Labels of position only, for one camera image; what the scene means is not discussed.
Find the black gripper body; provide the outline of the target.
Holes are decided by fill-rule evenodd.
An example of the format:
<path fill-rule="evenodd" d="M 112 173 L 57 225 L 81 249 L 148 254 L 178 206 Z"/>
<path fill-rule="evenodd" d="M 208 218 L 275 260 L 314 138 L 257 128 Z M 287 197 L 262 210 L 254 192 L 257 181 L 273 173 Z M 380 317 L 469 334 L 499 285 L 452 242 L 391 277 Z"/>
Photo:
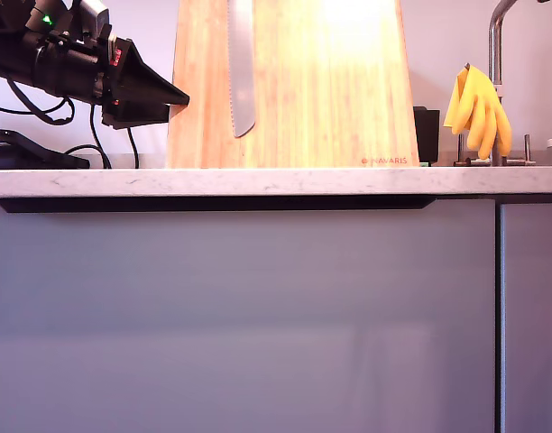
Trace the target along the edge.
<path fill-rule="evenodd" d="M 109 106 L 112 48 L 106 37 L 78 41 L 51 34 L 40 39 L 39 88 L 56 97 Z"/>

